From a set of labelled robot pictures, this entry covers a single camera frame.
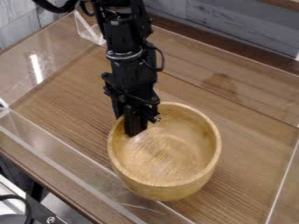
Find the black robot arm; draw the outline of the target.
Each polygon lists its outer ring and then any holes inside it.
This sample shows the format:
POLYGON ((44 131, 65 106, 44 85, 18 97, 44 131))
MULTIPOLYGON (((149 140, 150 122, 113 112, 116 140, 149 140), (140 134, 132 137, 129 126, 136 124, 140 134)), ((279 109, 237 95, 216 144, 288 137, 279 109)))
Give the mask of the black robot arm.
POLYGON ((90 3, 84 13, 94 17, 106 42, 110 71, 101 74, 104 93, 112 101, 114 116, 124 119, 129 137, 158 121, 160 98, 154 92, 157 73, 164 70, 164 54, 148 42, 152 19, 142 0, 66 0, 61 6, 48 0, 32 0, 53 13, 65 13, 90 3))

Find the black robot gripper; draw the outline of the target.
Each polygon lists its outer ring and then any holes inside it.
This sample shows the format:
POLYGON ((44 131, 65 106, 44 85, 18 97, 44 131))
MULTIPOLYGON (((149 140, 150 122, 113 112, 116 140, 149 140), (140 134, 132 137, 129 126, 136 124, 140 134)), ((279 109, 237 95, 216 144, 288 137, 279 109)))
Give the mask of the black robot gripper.
POLYGON ((112 72, 102 73, 104 93, 112 100, 116 118, 124 114, 125 134, 134 137, 146 123, 158 120, 160 98, 154 92, 157 73, 164 70, 164 54, 154 46, 145 46, 128 54, 106 52, 112 72))

